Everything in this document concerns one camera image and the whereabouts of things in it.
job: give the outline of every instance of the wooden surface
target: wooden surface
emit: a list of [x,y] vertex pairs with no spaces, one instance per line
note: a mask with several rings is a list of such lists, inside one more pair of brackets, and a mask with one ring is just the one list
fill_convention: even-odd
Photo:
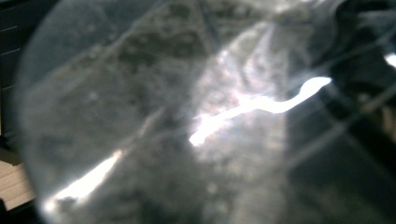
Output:
[[6,203],[7,210],[27,203],[34,197],[23,166],[12,165],[0,158],[0,198]]

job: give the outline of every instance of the transparent plastic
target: transparent plastic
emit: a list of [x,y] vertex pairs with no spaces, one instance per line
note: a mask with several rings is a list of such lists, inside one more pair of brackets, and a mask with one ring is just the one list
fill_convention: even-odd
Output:
[[392,223],[392,165],[364,140],[387,136],[377,111],[395,92],[396,12],[372,2],[158,1],[25,86],[22,156],[41,215]]

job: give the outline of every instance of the dark object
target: dark object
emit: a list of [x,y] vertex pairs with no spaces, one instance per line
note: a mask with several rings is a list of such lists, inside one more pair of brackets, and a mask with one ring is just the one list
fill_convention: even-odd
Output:
[[29,37],[58,0],[0,1],[0,144],[15,149],[13,96],[15,74]]
[[33,202],[22,204],[9,211],[0,199],[0,222],[2,224],[41,224]]

